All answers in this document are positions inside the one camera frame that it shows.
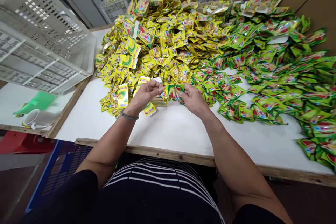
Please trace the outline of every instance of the wooden board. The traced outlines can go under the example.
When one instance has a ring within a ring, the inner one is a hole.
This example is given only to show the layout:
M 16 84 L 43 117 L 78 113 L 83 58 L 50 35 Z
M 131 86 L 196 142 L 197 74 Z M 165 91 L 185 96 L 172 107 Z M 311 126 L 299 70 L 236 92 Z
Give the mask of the wooden board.
M 88 138 L 77 138 L 75 144 L 94 147 L 98 140 Z M 195 155 L 185 152 L 176 152 L 158 148 L 144 146 L 127 146 L 125 152 L 169 159 L 179 162 L 194 163 L 204 166 L 215 167 L 215 160 L 212 156 Z M 264 176 L 276 177 L 280 179 L 300 181 L 322 186 L 336 187 L 336 175 L 323 175 L 307 171 L 283 169 L 277 167 L 258 166 Z
M 72 108 L 74 107 L 77 100 L 79 99 L 79 97 L 83 93 L 83 90 L 85 89 L 86 85 L 89 83 L 90 79 L 91 79 L 91 76 L 87 77 L 85 80 L 83 80 L 82 82 L 79 83 L 79 85 L 76 88 L 76 91 L 74 92 L 74 94 L 72 95 L 72 97 L 70 98 L 70 100 L 68 101 L 68 103 L 66 104 L 66 106 L 64 107 L 64 109 L 62 110 L 60 115 L 58 116 L 58 118 L 56 119 L 56 121 L 53 124 L 53 126 L 51 127 L 51 129 L 43 136 L 45 136 L 47 138 L 55 138 L 56 137 L 58 131 L 60 130 L 63 123 L 67 119 L 67 117 L 70 114 Z
M 48 131 L 43 130 L 43 129 L 29 129 L 29 128 L 24 128 L 20 126 L 11 126 L 11 125 L 6 125 L 6 124 L 0 124 L 0 130 L 10 130 L 10 131 L 17 131 L 17 132 L 22 132 L 22 133 L 27 133 L 27 134 L 34 134 L 34 135 L 44 135 Z

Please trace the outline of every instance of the white table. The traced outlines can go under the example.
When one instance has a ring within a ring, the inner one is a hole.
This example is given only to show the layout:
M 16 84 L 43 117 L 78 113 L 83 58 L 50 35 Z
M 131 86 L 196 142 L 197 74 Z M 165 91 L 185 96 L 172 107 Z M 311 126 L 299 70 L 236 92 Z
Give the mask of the white table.
M 109 29 L 93 32 L 98 44 L 107 31 Z M 227 72 L 232 74 L 235 70 L 229 69 Z M 243 81 L 239 85 L 248 89 L 247 82 Z M 100 112 L 99 100 L 108 91 L 109 89 L 104 87 L 100 79 L 91 80 L 56 138 L 72 142 L 77 138 L 100 139 L 116 121 L 108 112 Z M 250 104 L 254 96 L 255 94 L 245 94 L 241 100 Z M 261 122 L 238 124 L 218 114 L 218 108 L 217 103 L 211 110 L 257 165 L 336 178 L 330 169 L 310 161 L 300 149 L 296 139 L 303 136 L 300 134 L 299 124 L 293 117 L 282 115 L 284 122 L 289 123 L 287 126 L 270 126 Z M 192 155 L 213 156 L 209 137 L 201 121 L 176 101 L 169 102 L 168 107 L 158 108 L 158 113 L 151 118 L 141 113 L 128 144 Z

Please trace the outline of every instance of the red container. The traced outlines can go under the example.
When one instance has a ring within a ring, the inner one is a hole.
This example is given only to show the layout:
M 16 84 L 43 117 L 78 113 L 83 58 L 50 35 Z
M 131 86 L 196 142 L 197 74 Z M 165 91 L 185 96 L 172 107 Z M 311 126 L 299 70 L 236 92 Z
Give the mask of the red container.
M 7 131 L 0 142 L 0 154 L 41 154 L 52 152 L 56 141 L 39 135 Z

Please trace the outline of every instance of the snack packet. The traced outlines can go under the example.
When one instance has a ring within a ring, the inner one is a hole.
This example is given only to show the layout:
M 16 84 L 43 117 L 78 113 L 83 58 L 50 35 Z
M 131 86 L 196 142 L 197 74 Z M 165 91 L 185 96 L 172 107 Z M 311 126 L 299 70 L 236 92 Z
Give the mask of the snack packet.
M 128 106 L 128 85 L 122 84 L 118 87 L 118 108 L 126 108 Z

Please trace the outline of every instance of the beaded bracelet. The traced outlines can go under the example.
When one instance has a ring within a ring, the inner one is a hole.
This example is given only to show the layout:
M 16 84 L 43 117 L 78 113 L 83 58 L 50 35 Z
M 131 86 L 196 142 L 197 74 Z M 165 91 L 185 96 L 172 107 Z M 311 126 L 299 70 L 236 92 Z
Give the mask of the beaded bracelet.
M 120 111 L 120 114 L 123 116 L 123 117 L 125 117 L 126 119 L 128 119 L 128 120 L 138 120 L 139 119 L 139 117 L 130 117 L 130 116 L 128 116 L 128 115 L 125 115 L 124 114 L 124 110 L 122 110 L 122 111 Z

